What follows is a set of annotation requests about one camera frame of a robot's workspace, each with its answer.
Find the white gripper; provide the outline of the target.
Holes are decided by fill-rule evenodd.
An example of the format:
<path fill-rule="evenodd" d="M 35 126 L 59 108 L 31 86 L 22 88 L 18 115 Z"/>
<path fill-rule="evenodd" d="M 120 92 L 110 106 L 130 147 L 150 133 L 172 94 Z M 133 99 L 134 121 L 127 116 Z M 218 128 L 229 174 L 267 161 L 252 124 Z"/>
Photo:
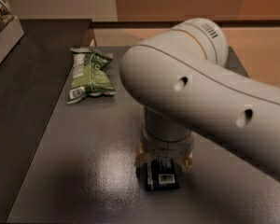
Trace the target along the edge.
<path fill-rule="evenodd" d="M 143 128 L 135 152 L 134 166 L 141 168 L 157 157 L 163 157 L 173 159 L 182 173 L 188 173 L 192 168 L 195 142 L 196 135 L 193 132 L 180 141 L 162 141 Z"/>

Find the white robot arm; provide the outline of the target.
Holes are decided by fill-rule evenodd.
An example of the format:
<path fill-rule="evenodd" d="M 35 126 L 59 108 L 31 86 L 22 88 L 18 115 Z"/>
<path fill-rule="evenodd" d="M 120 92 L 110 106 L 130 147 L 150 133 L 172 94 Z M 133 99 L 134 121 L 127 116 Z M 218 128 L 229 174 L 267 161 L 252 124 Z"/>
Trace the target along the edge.
<path fill-rule="evenodd" d="M 280 88 L 225 67 L 222 30 L 184 21 L 129 48 L 120 79 L 145 109 L 144 151 L 184 161 L 199 134 L 280 181 Z"/>

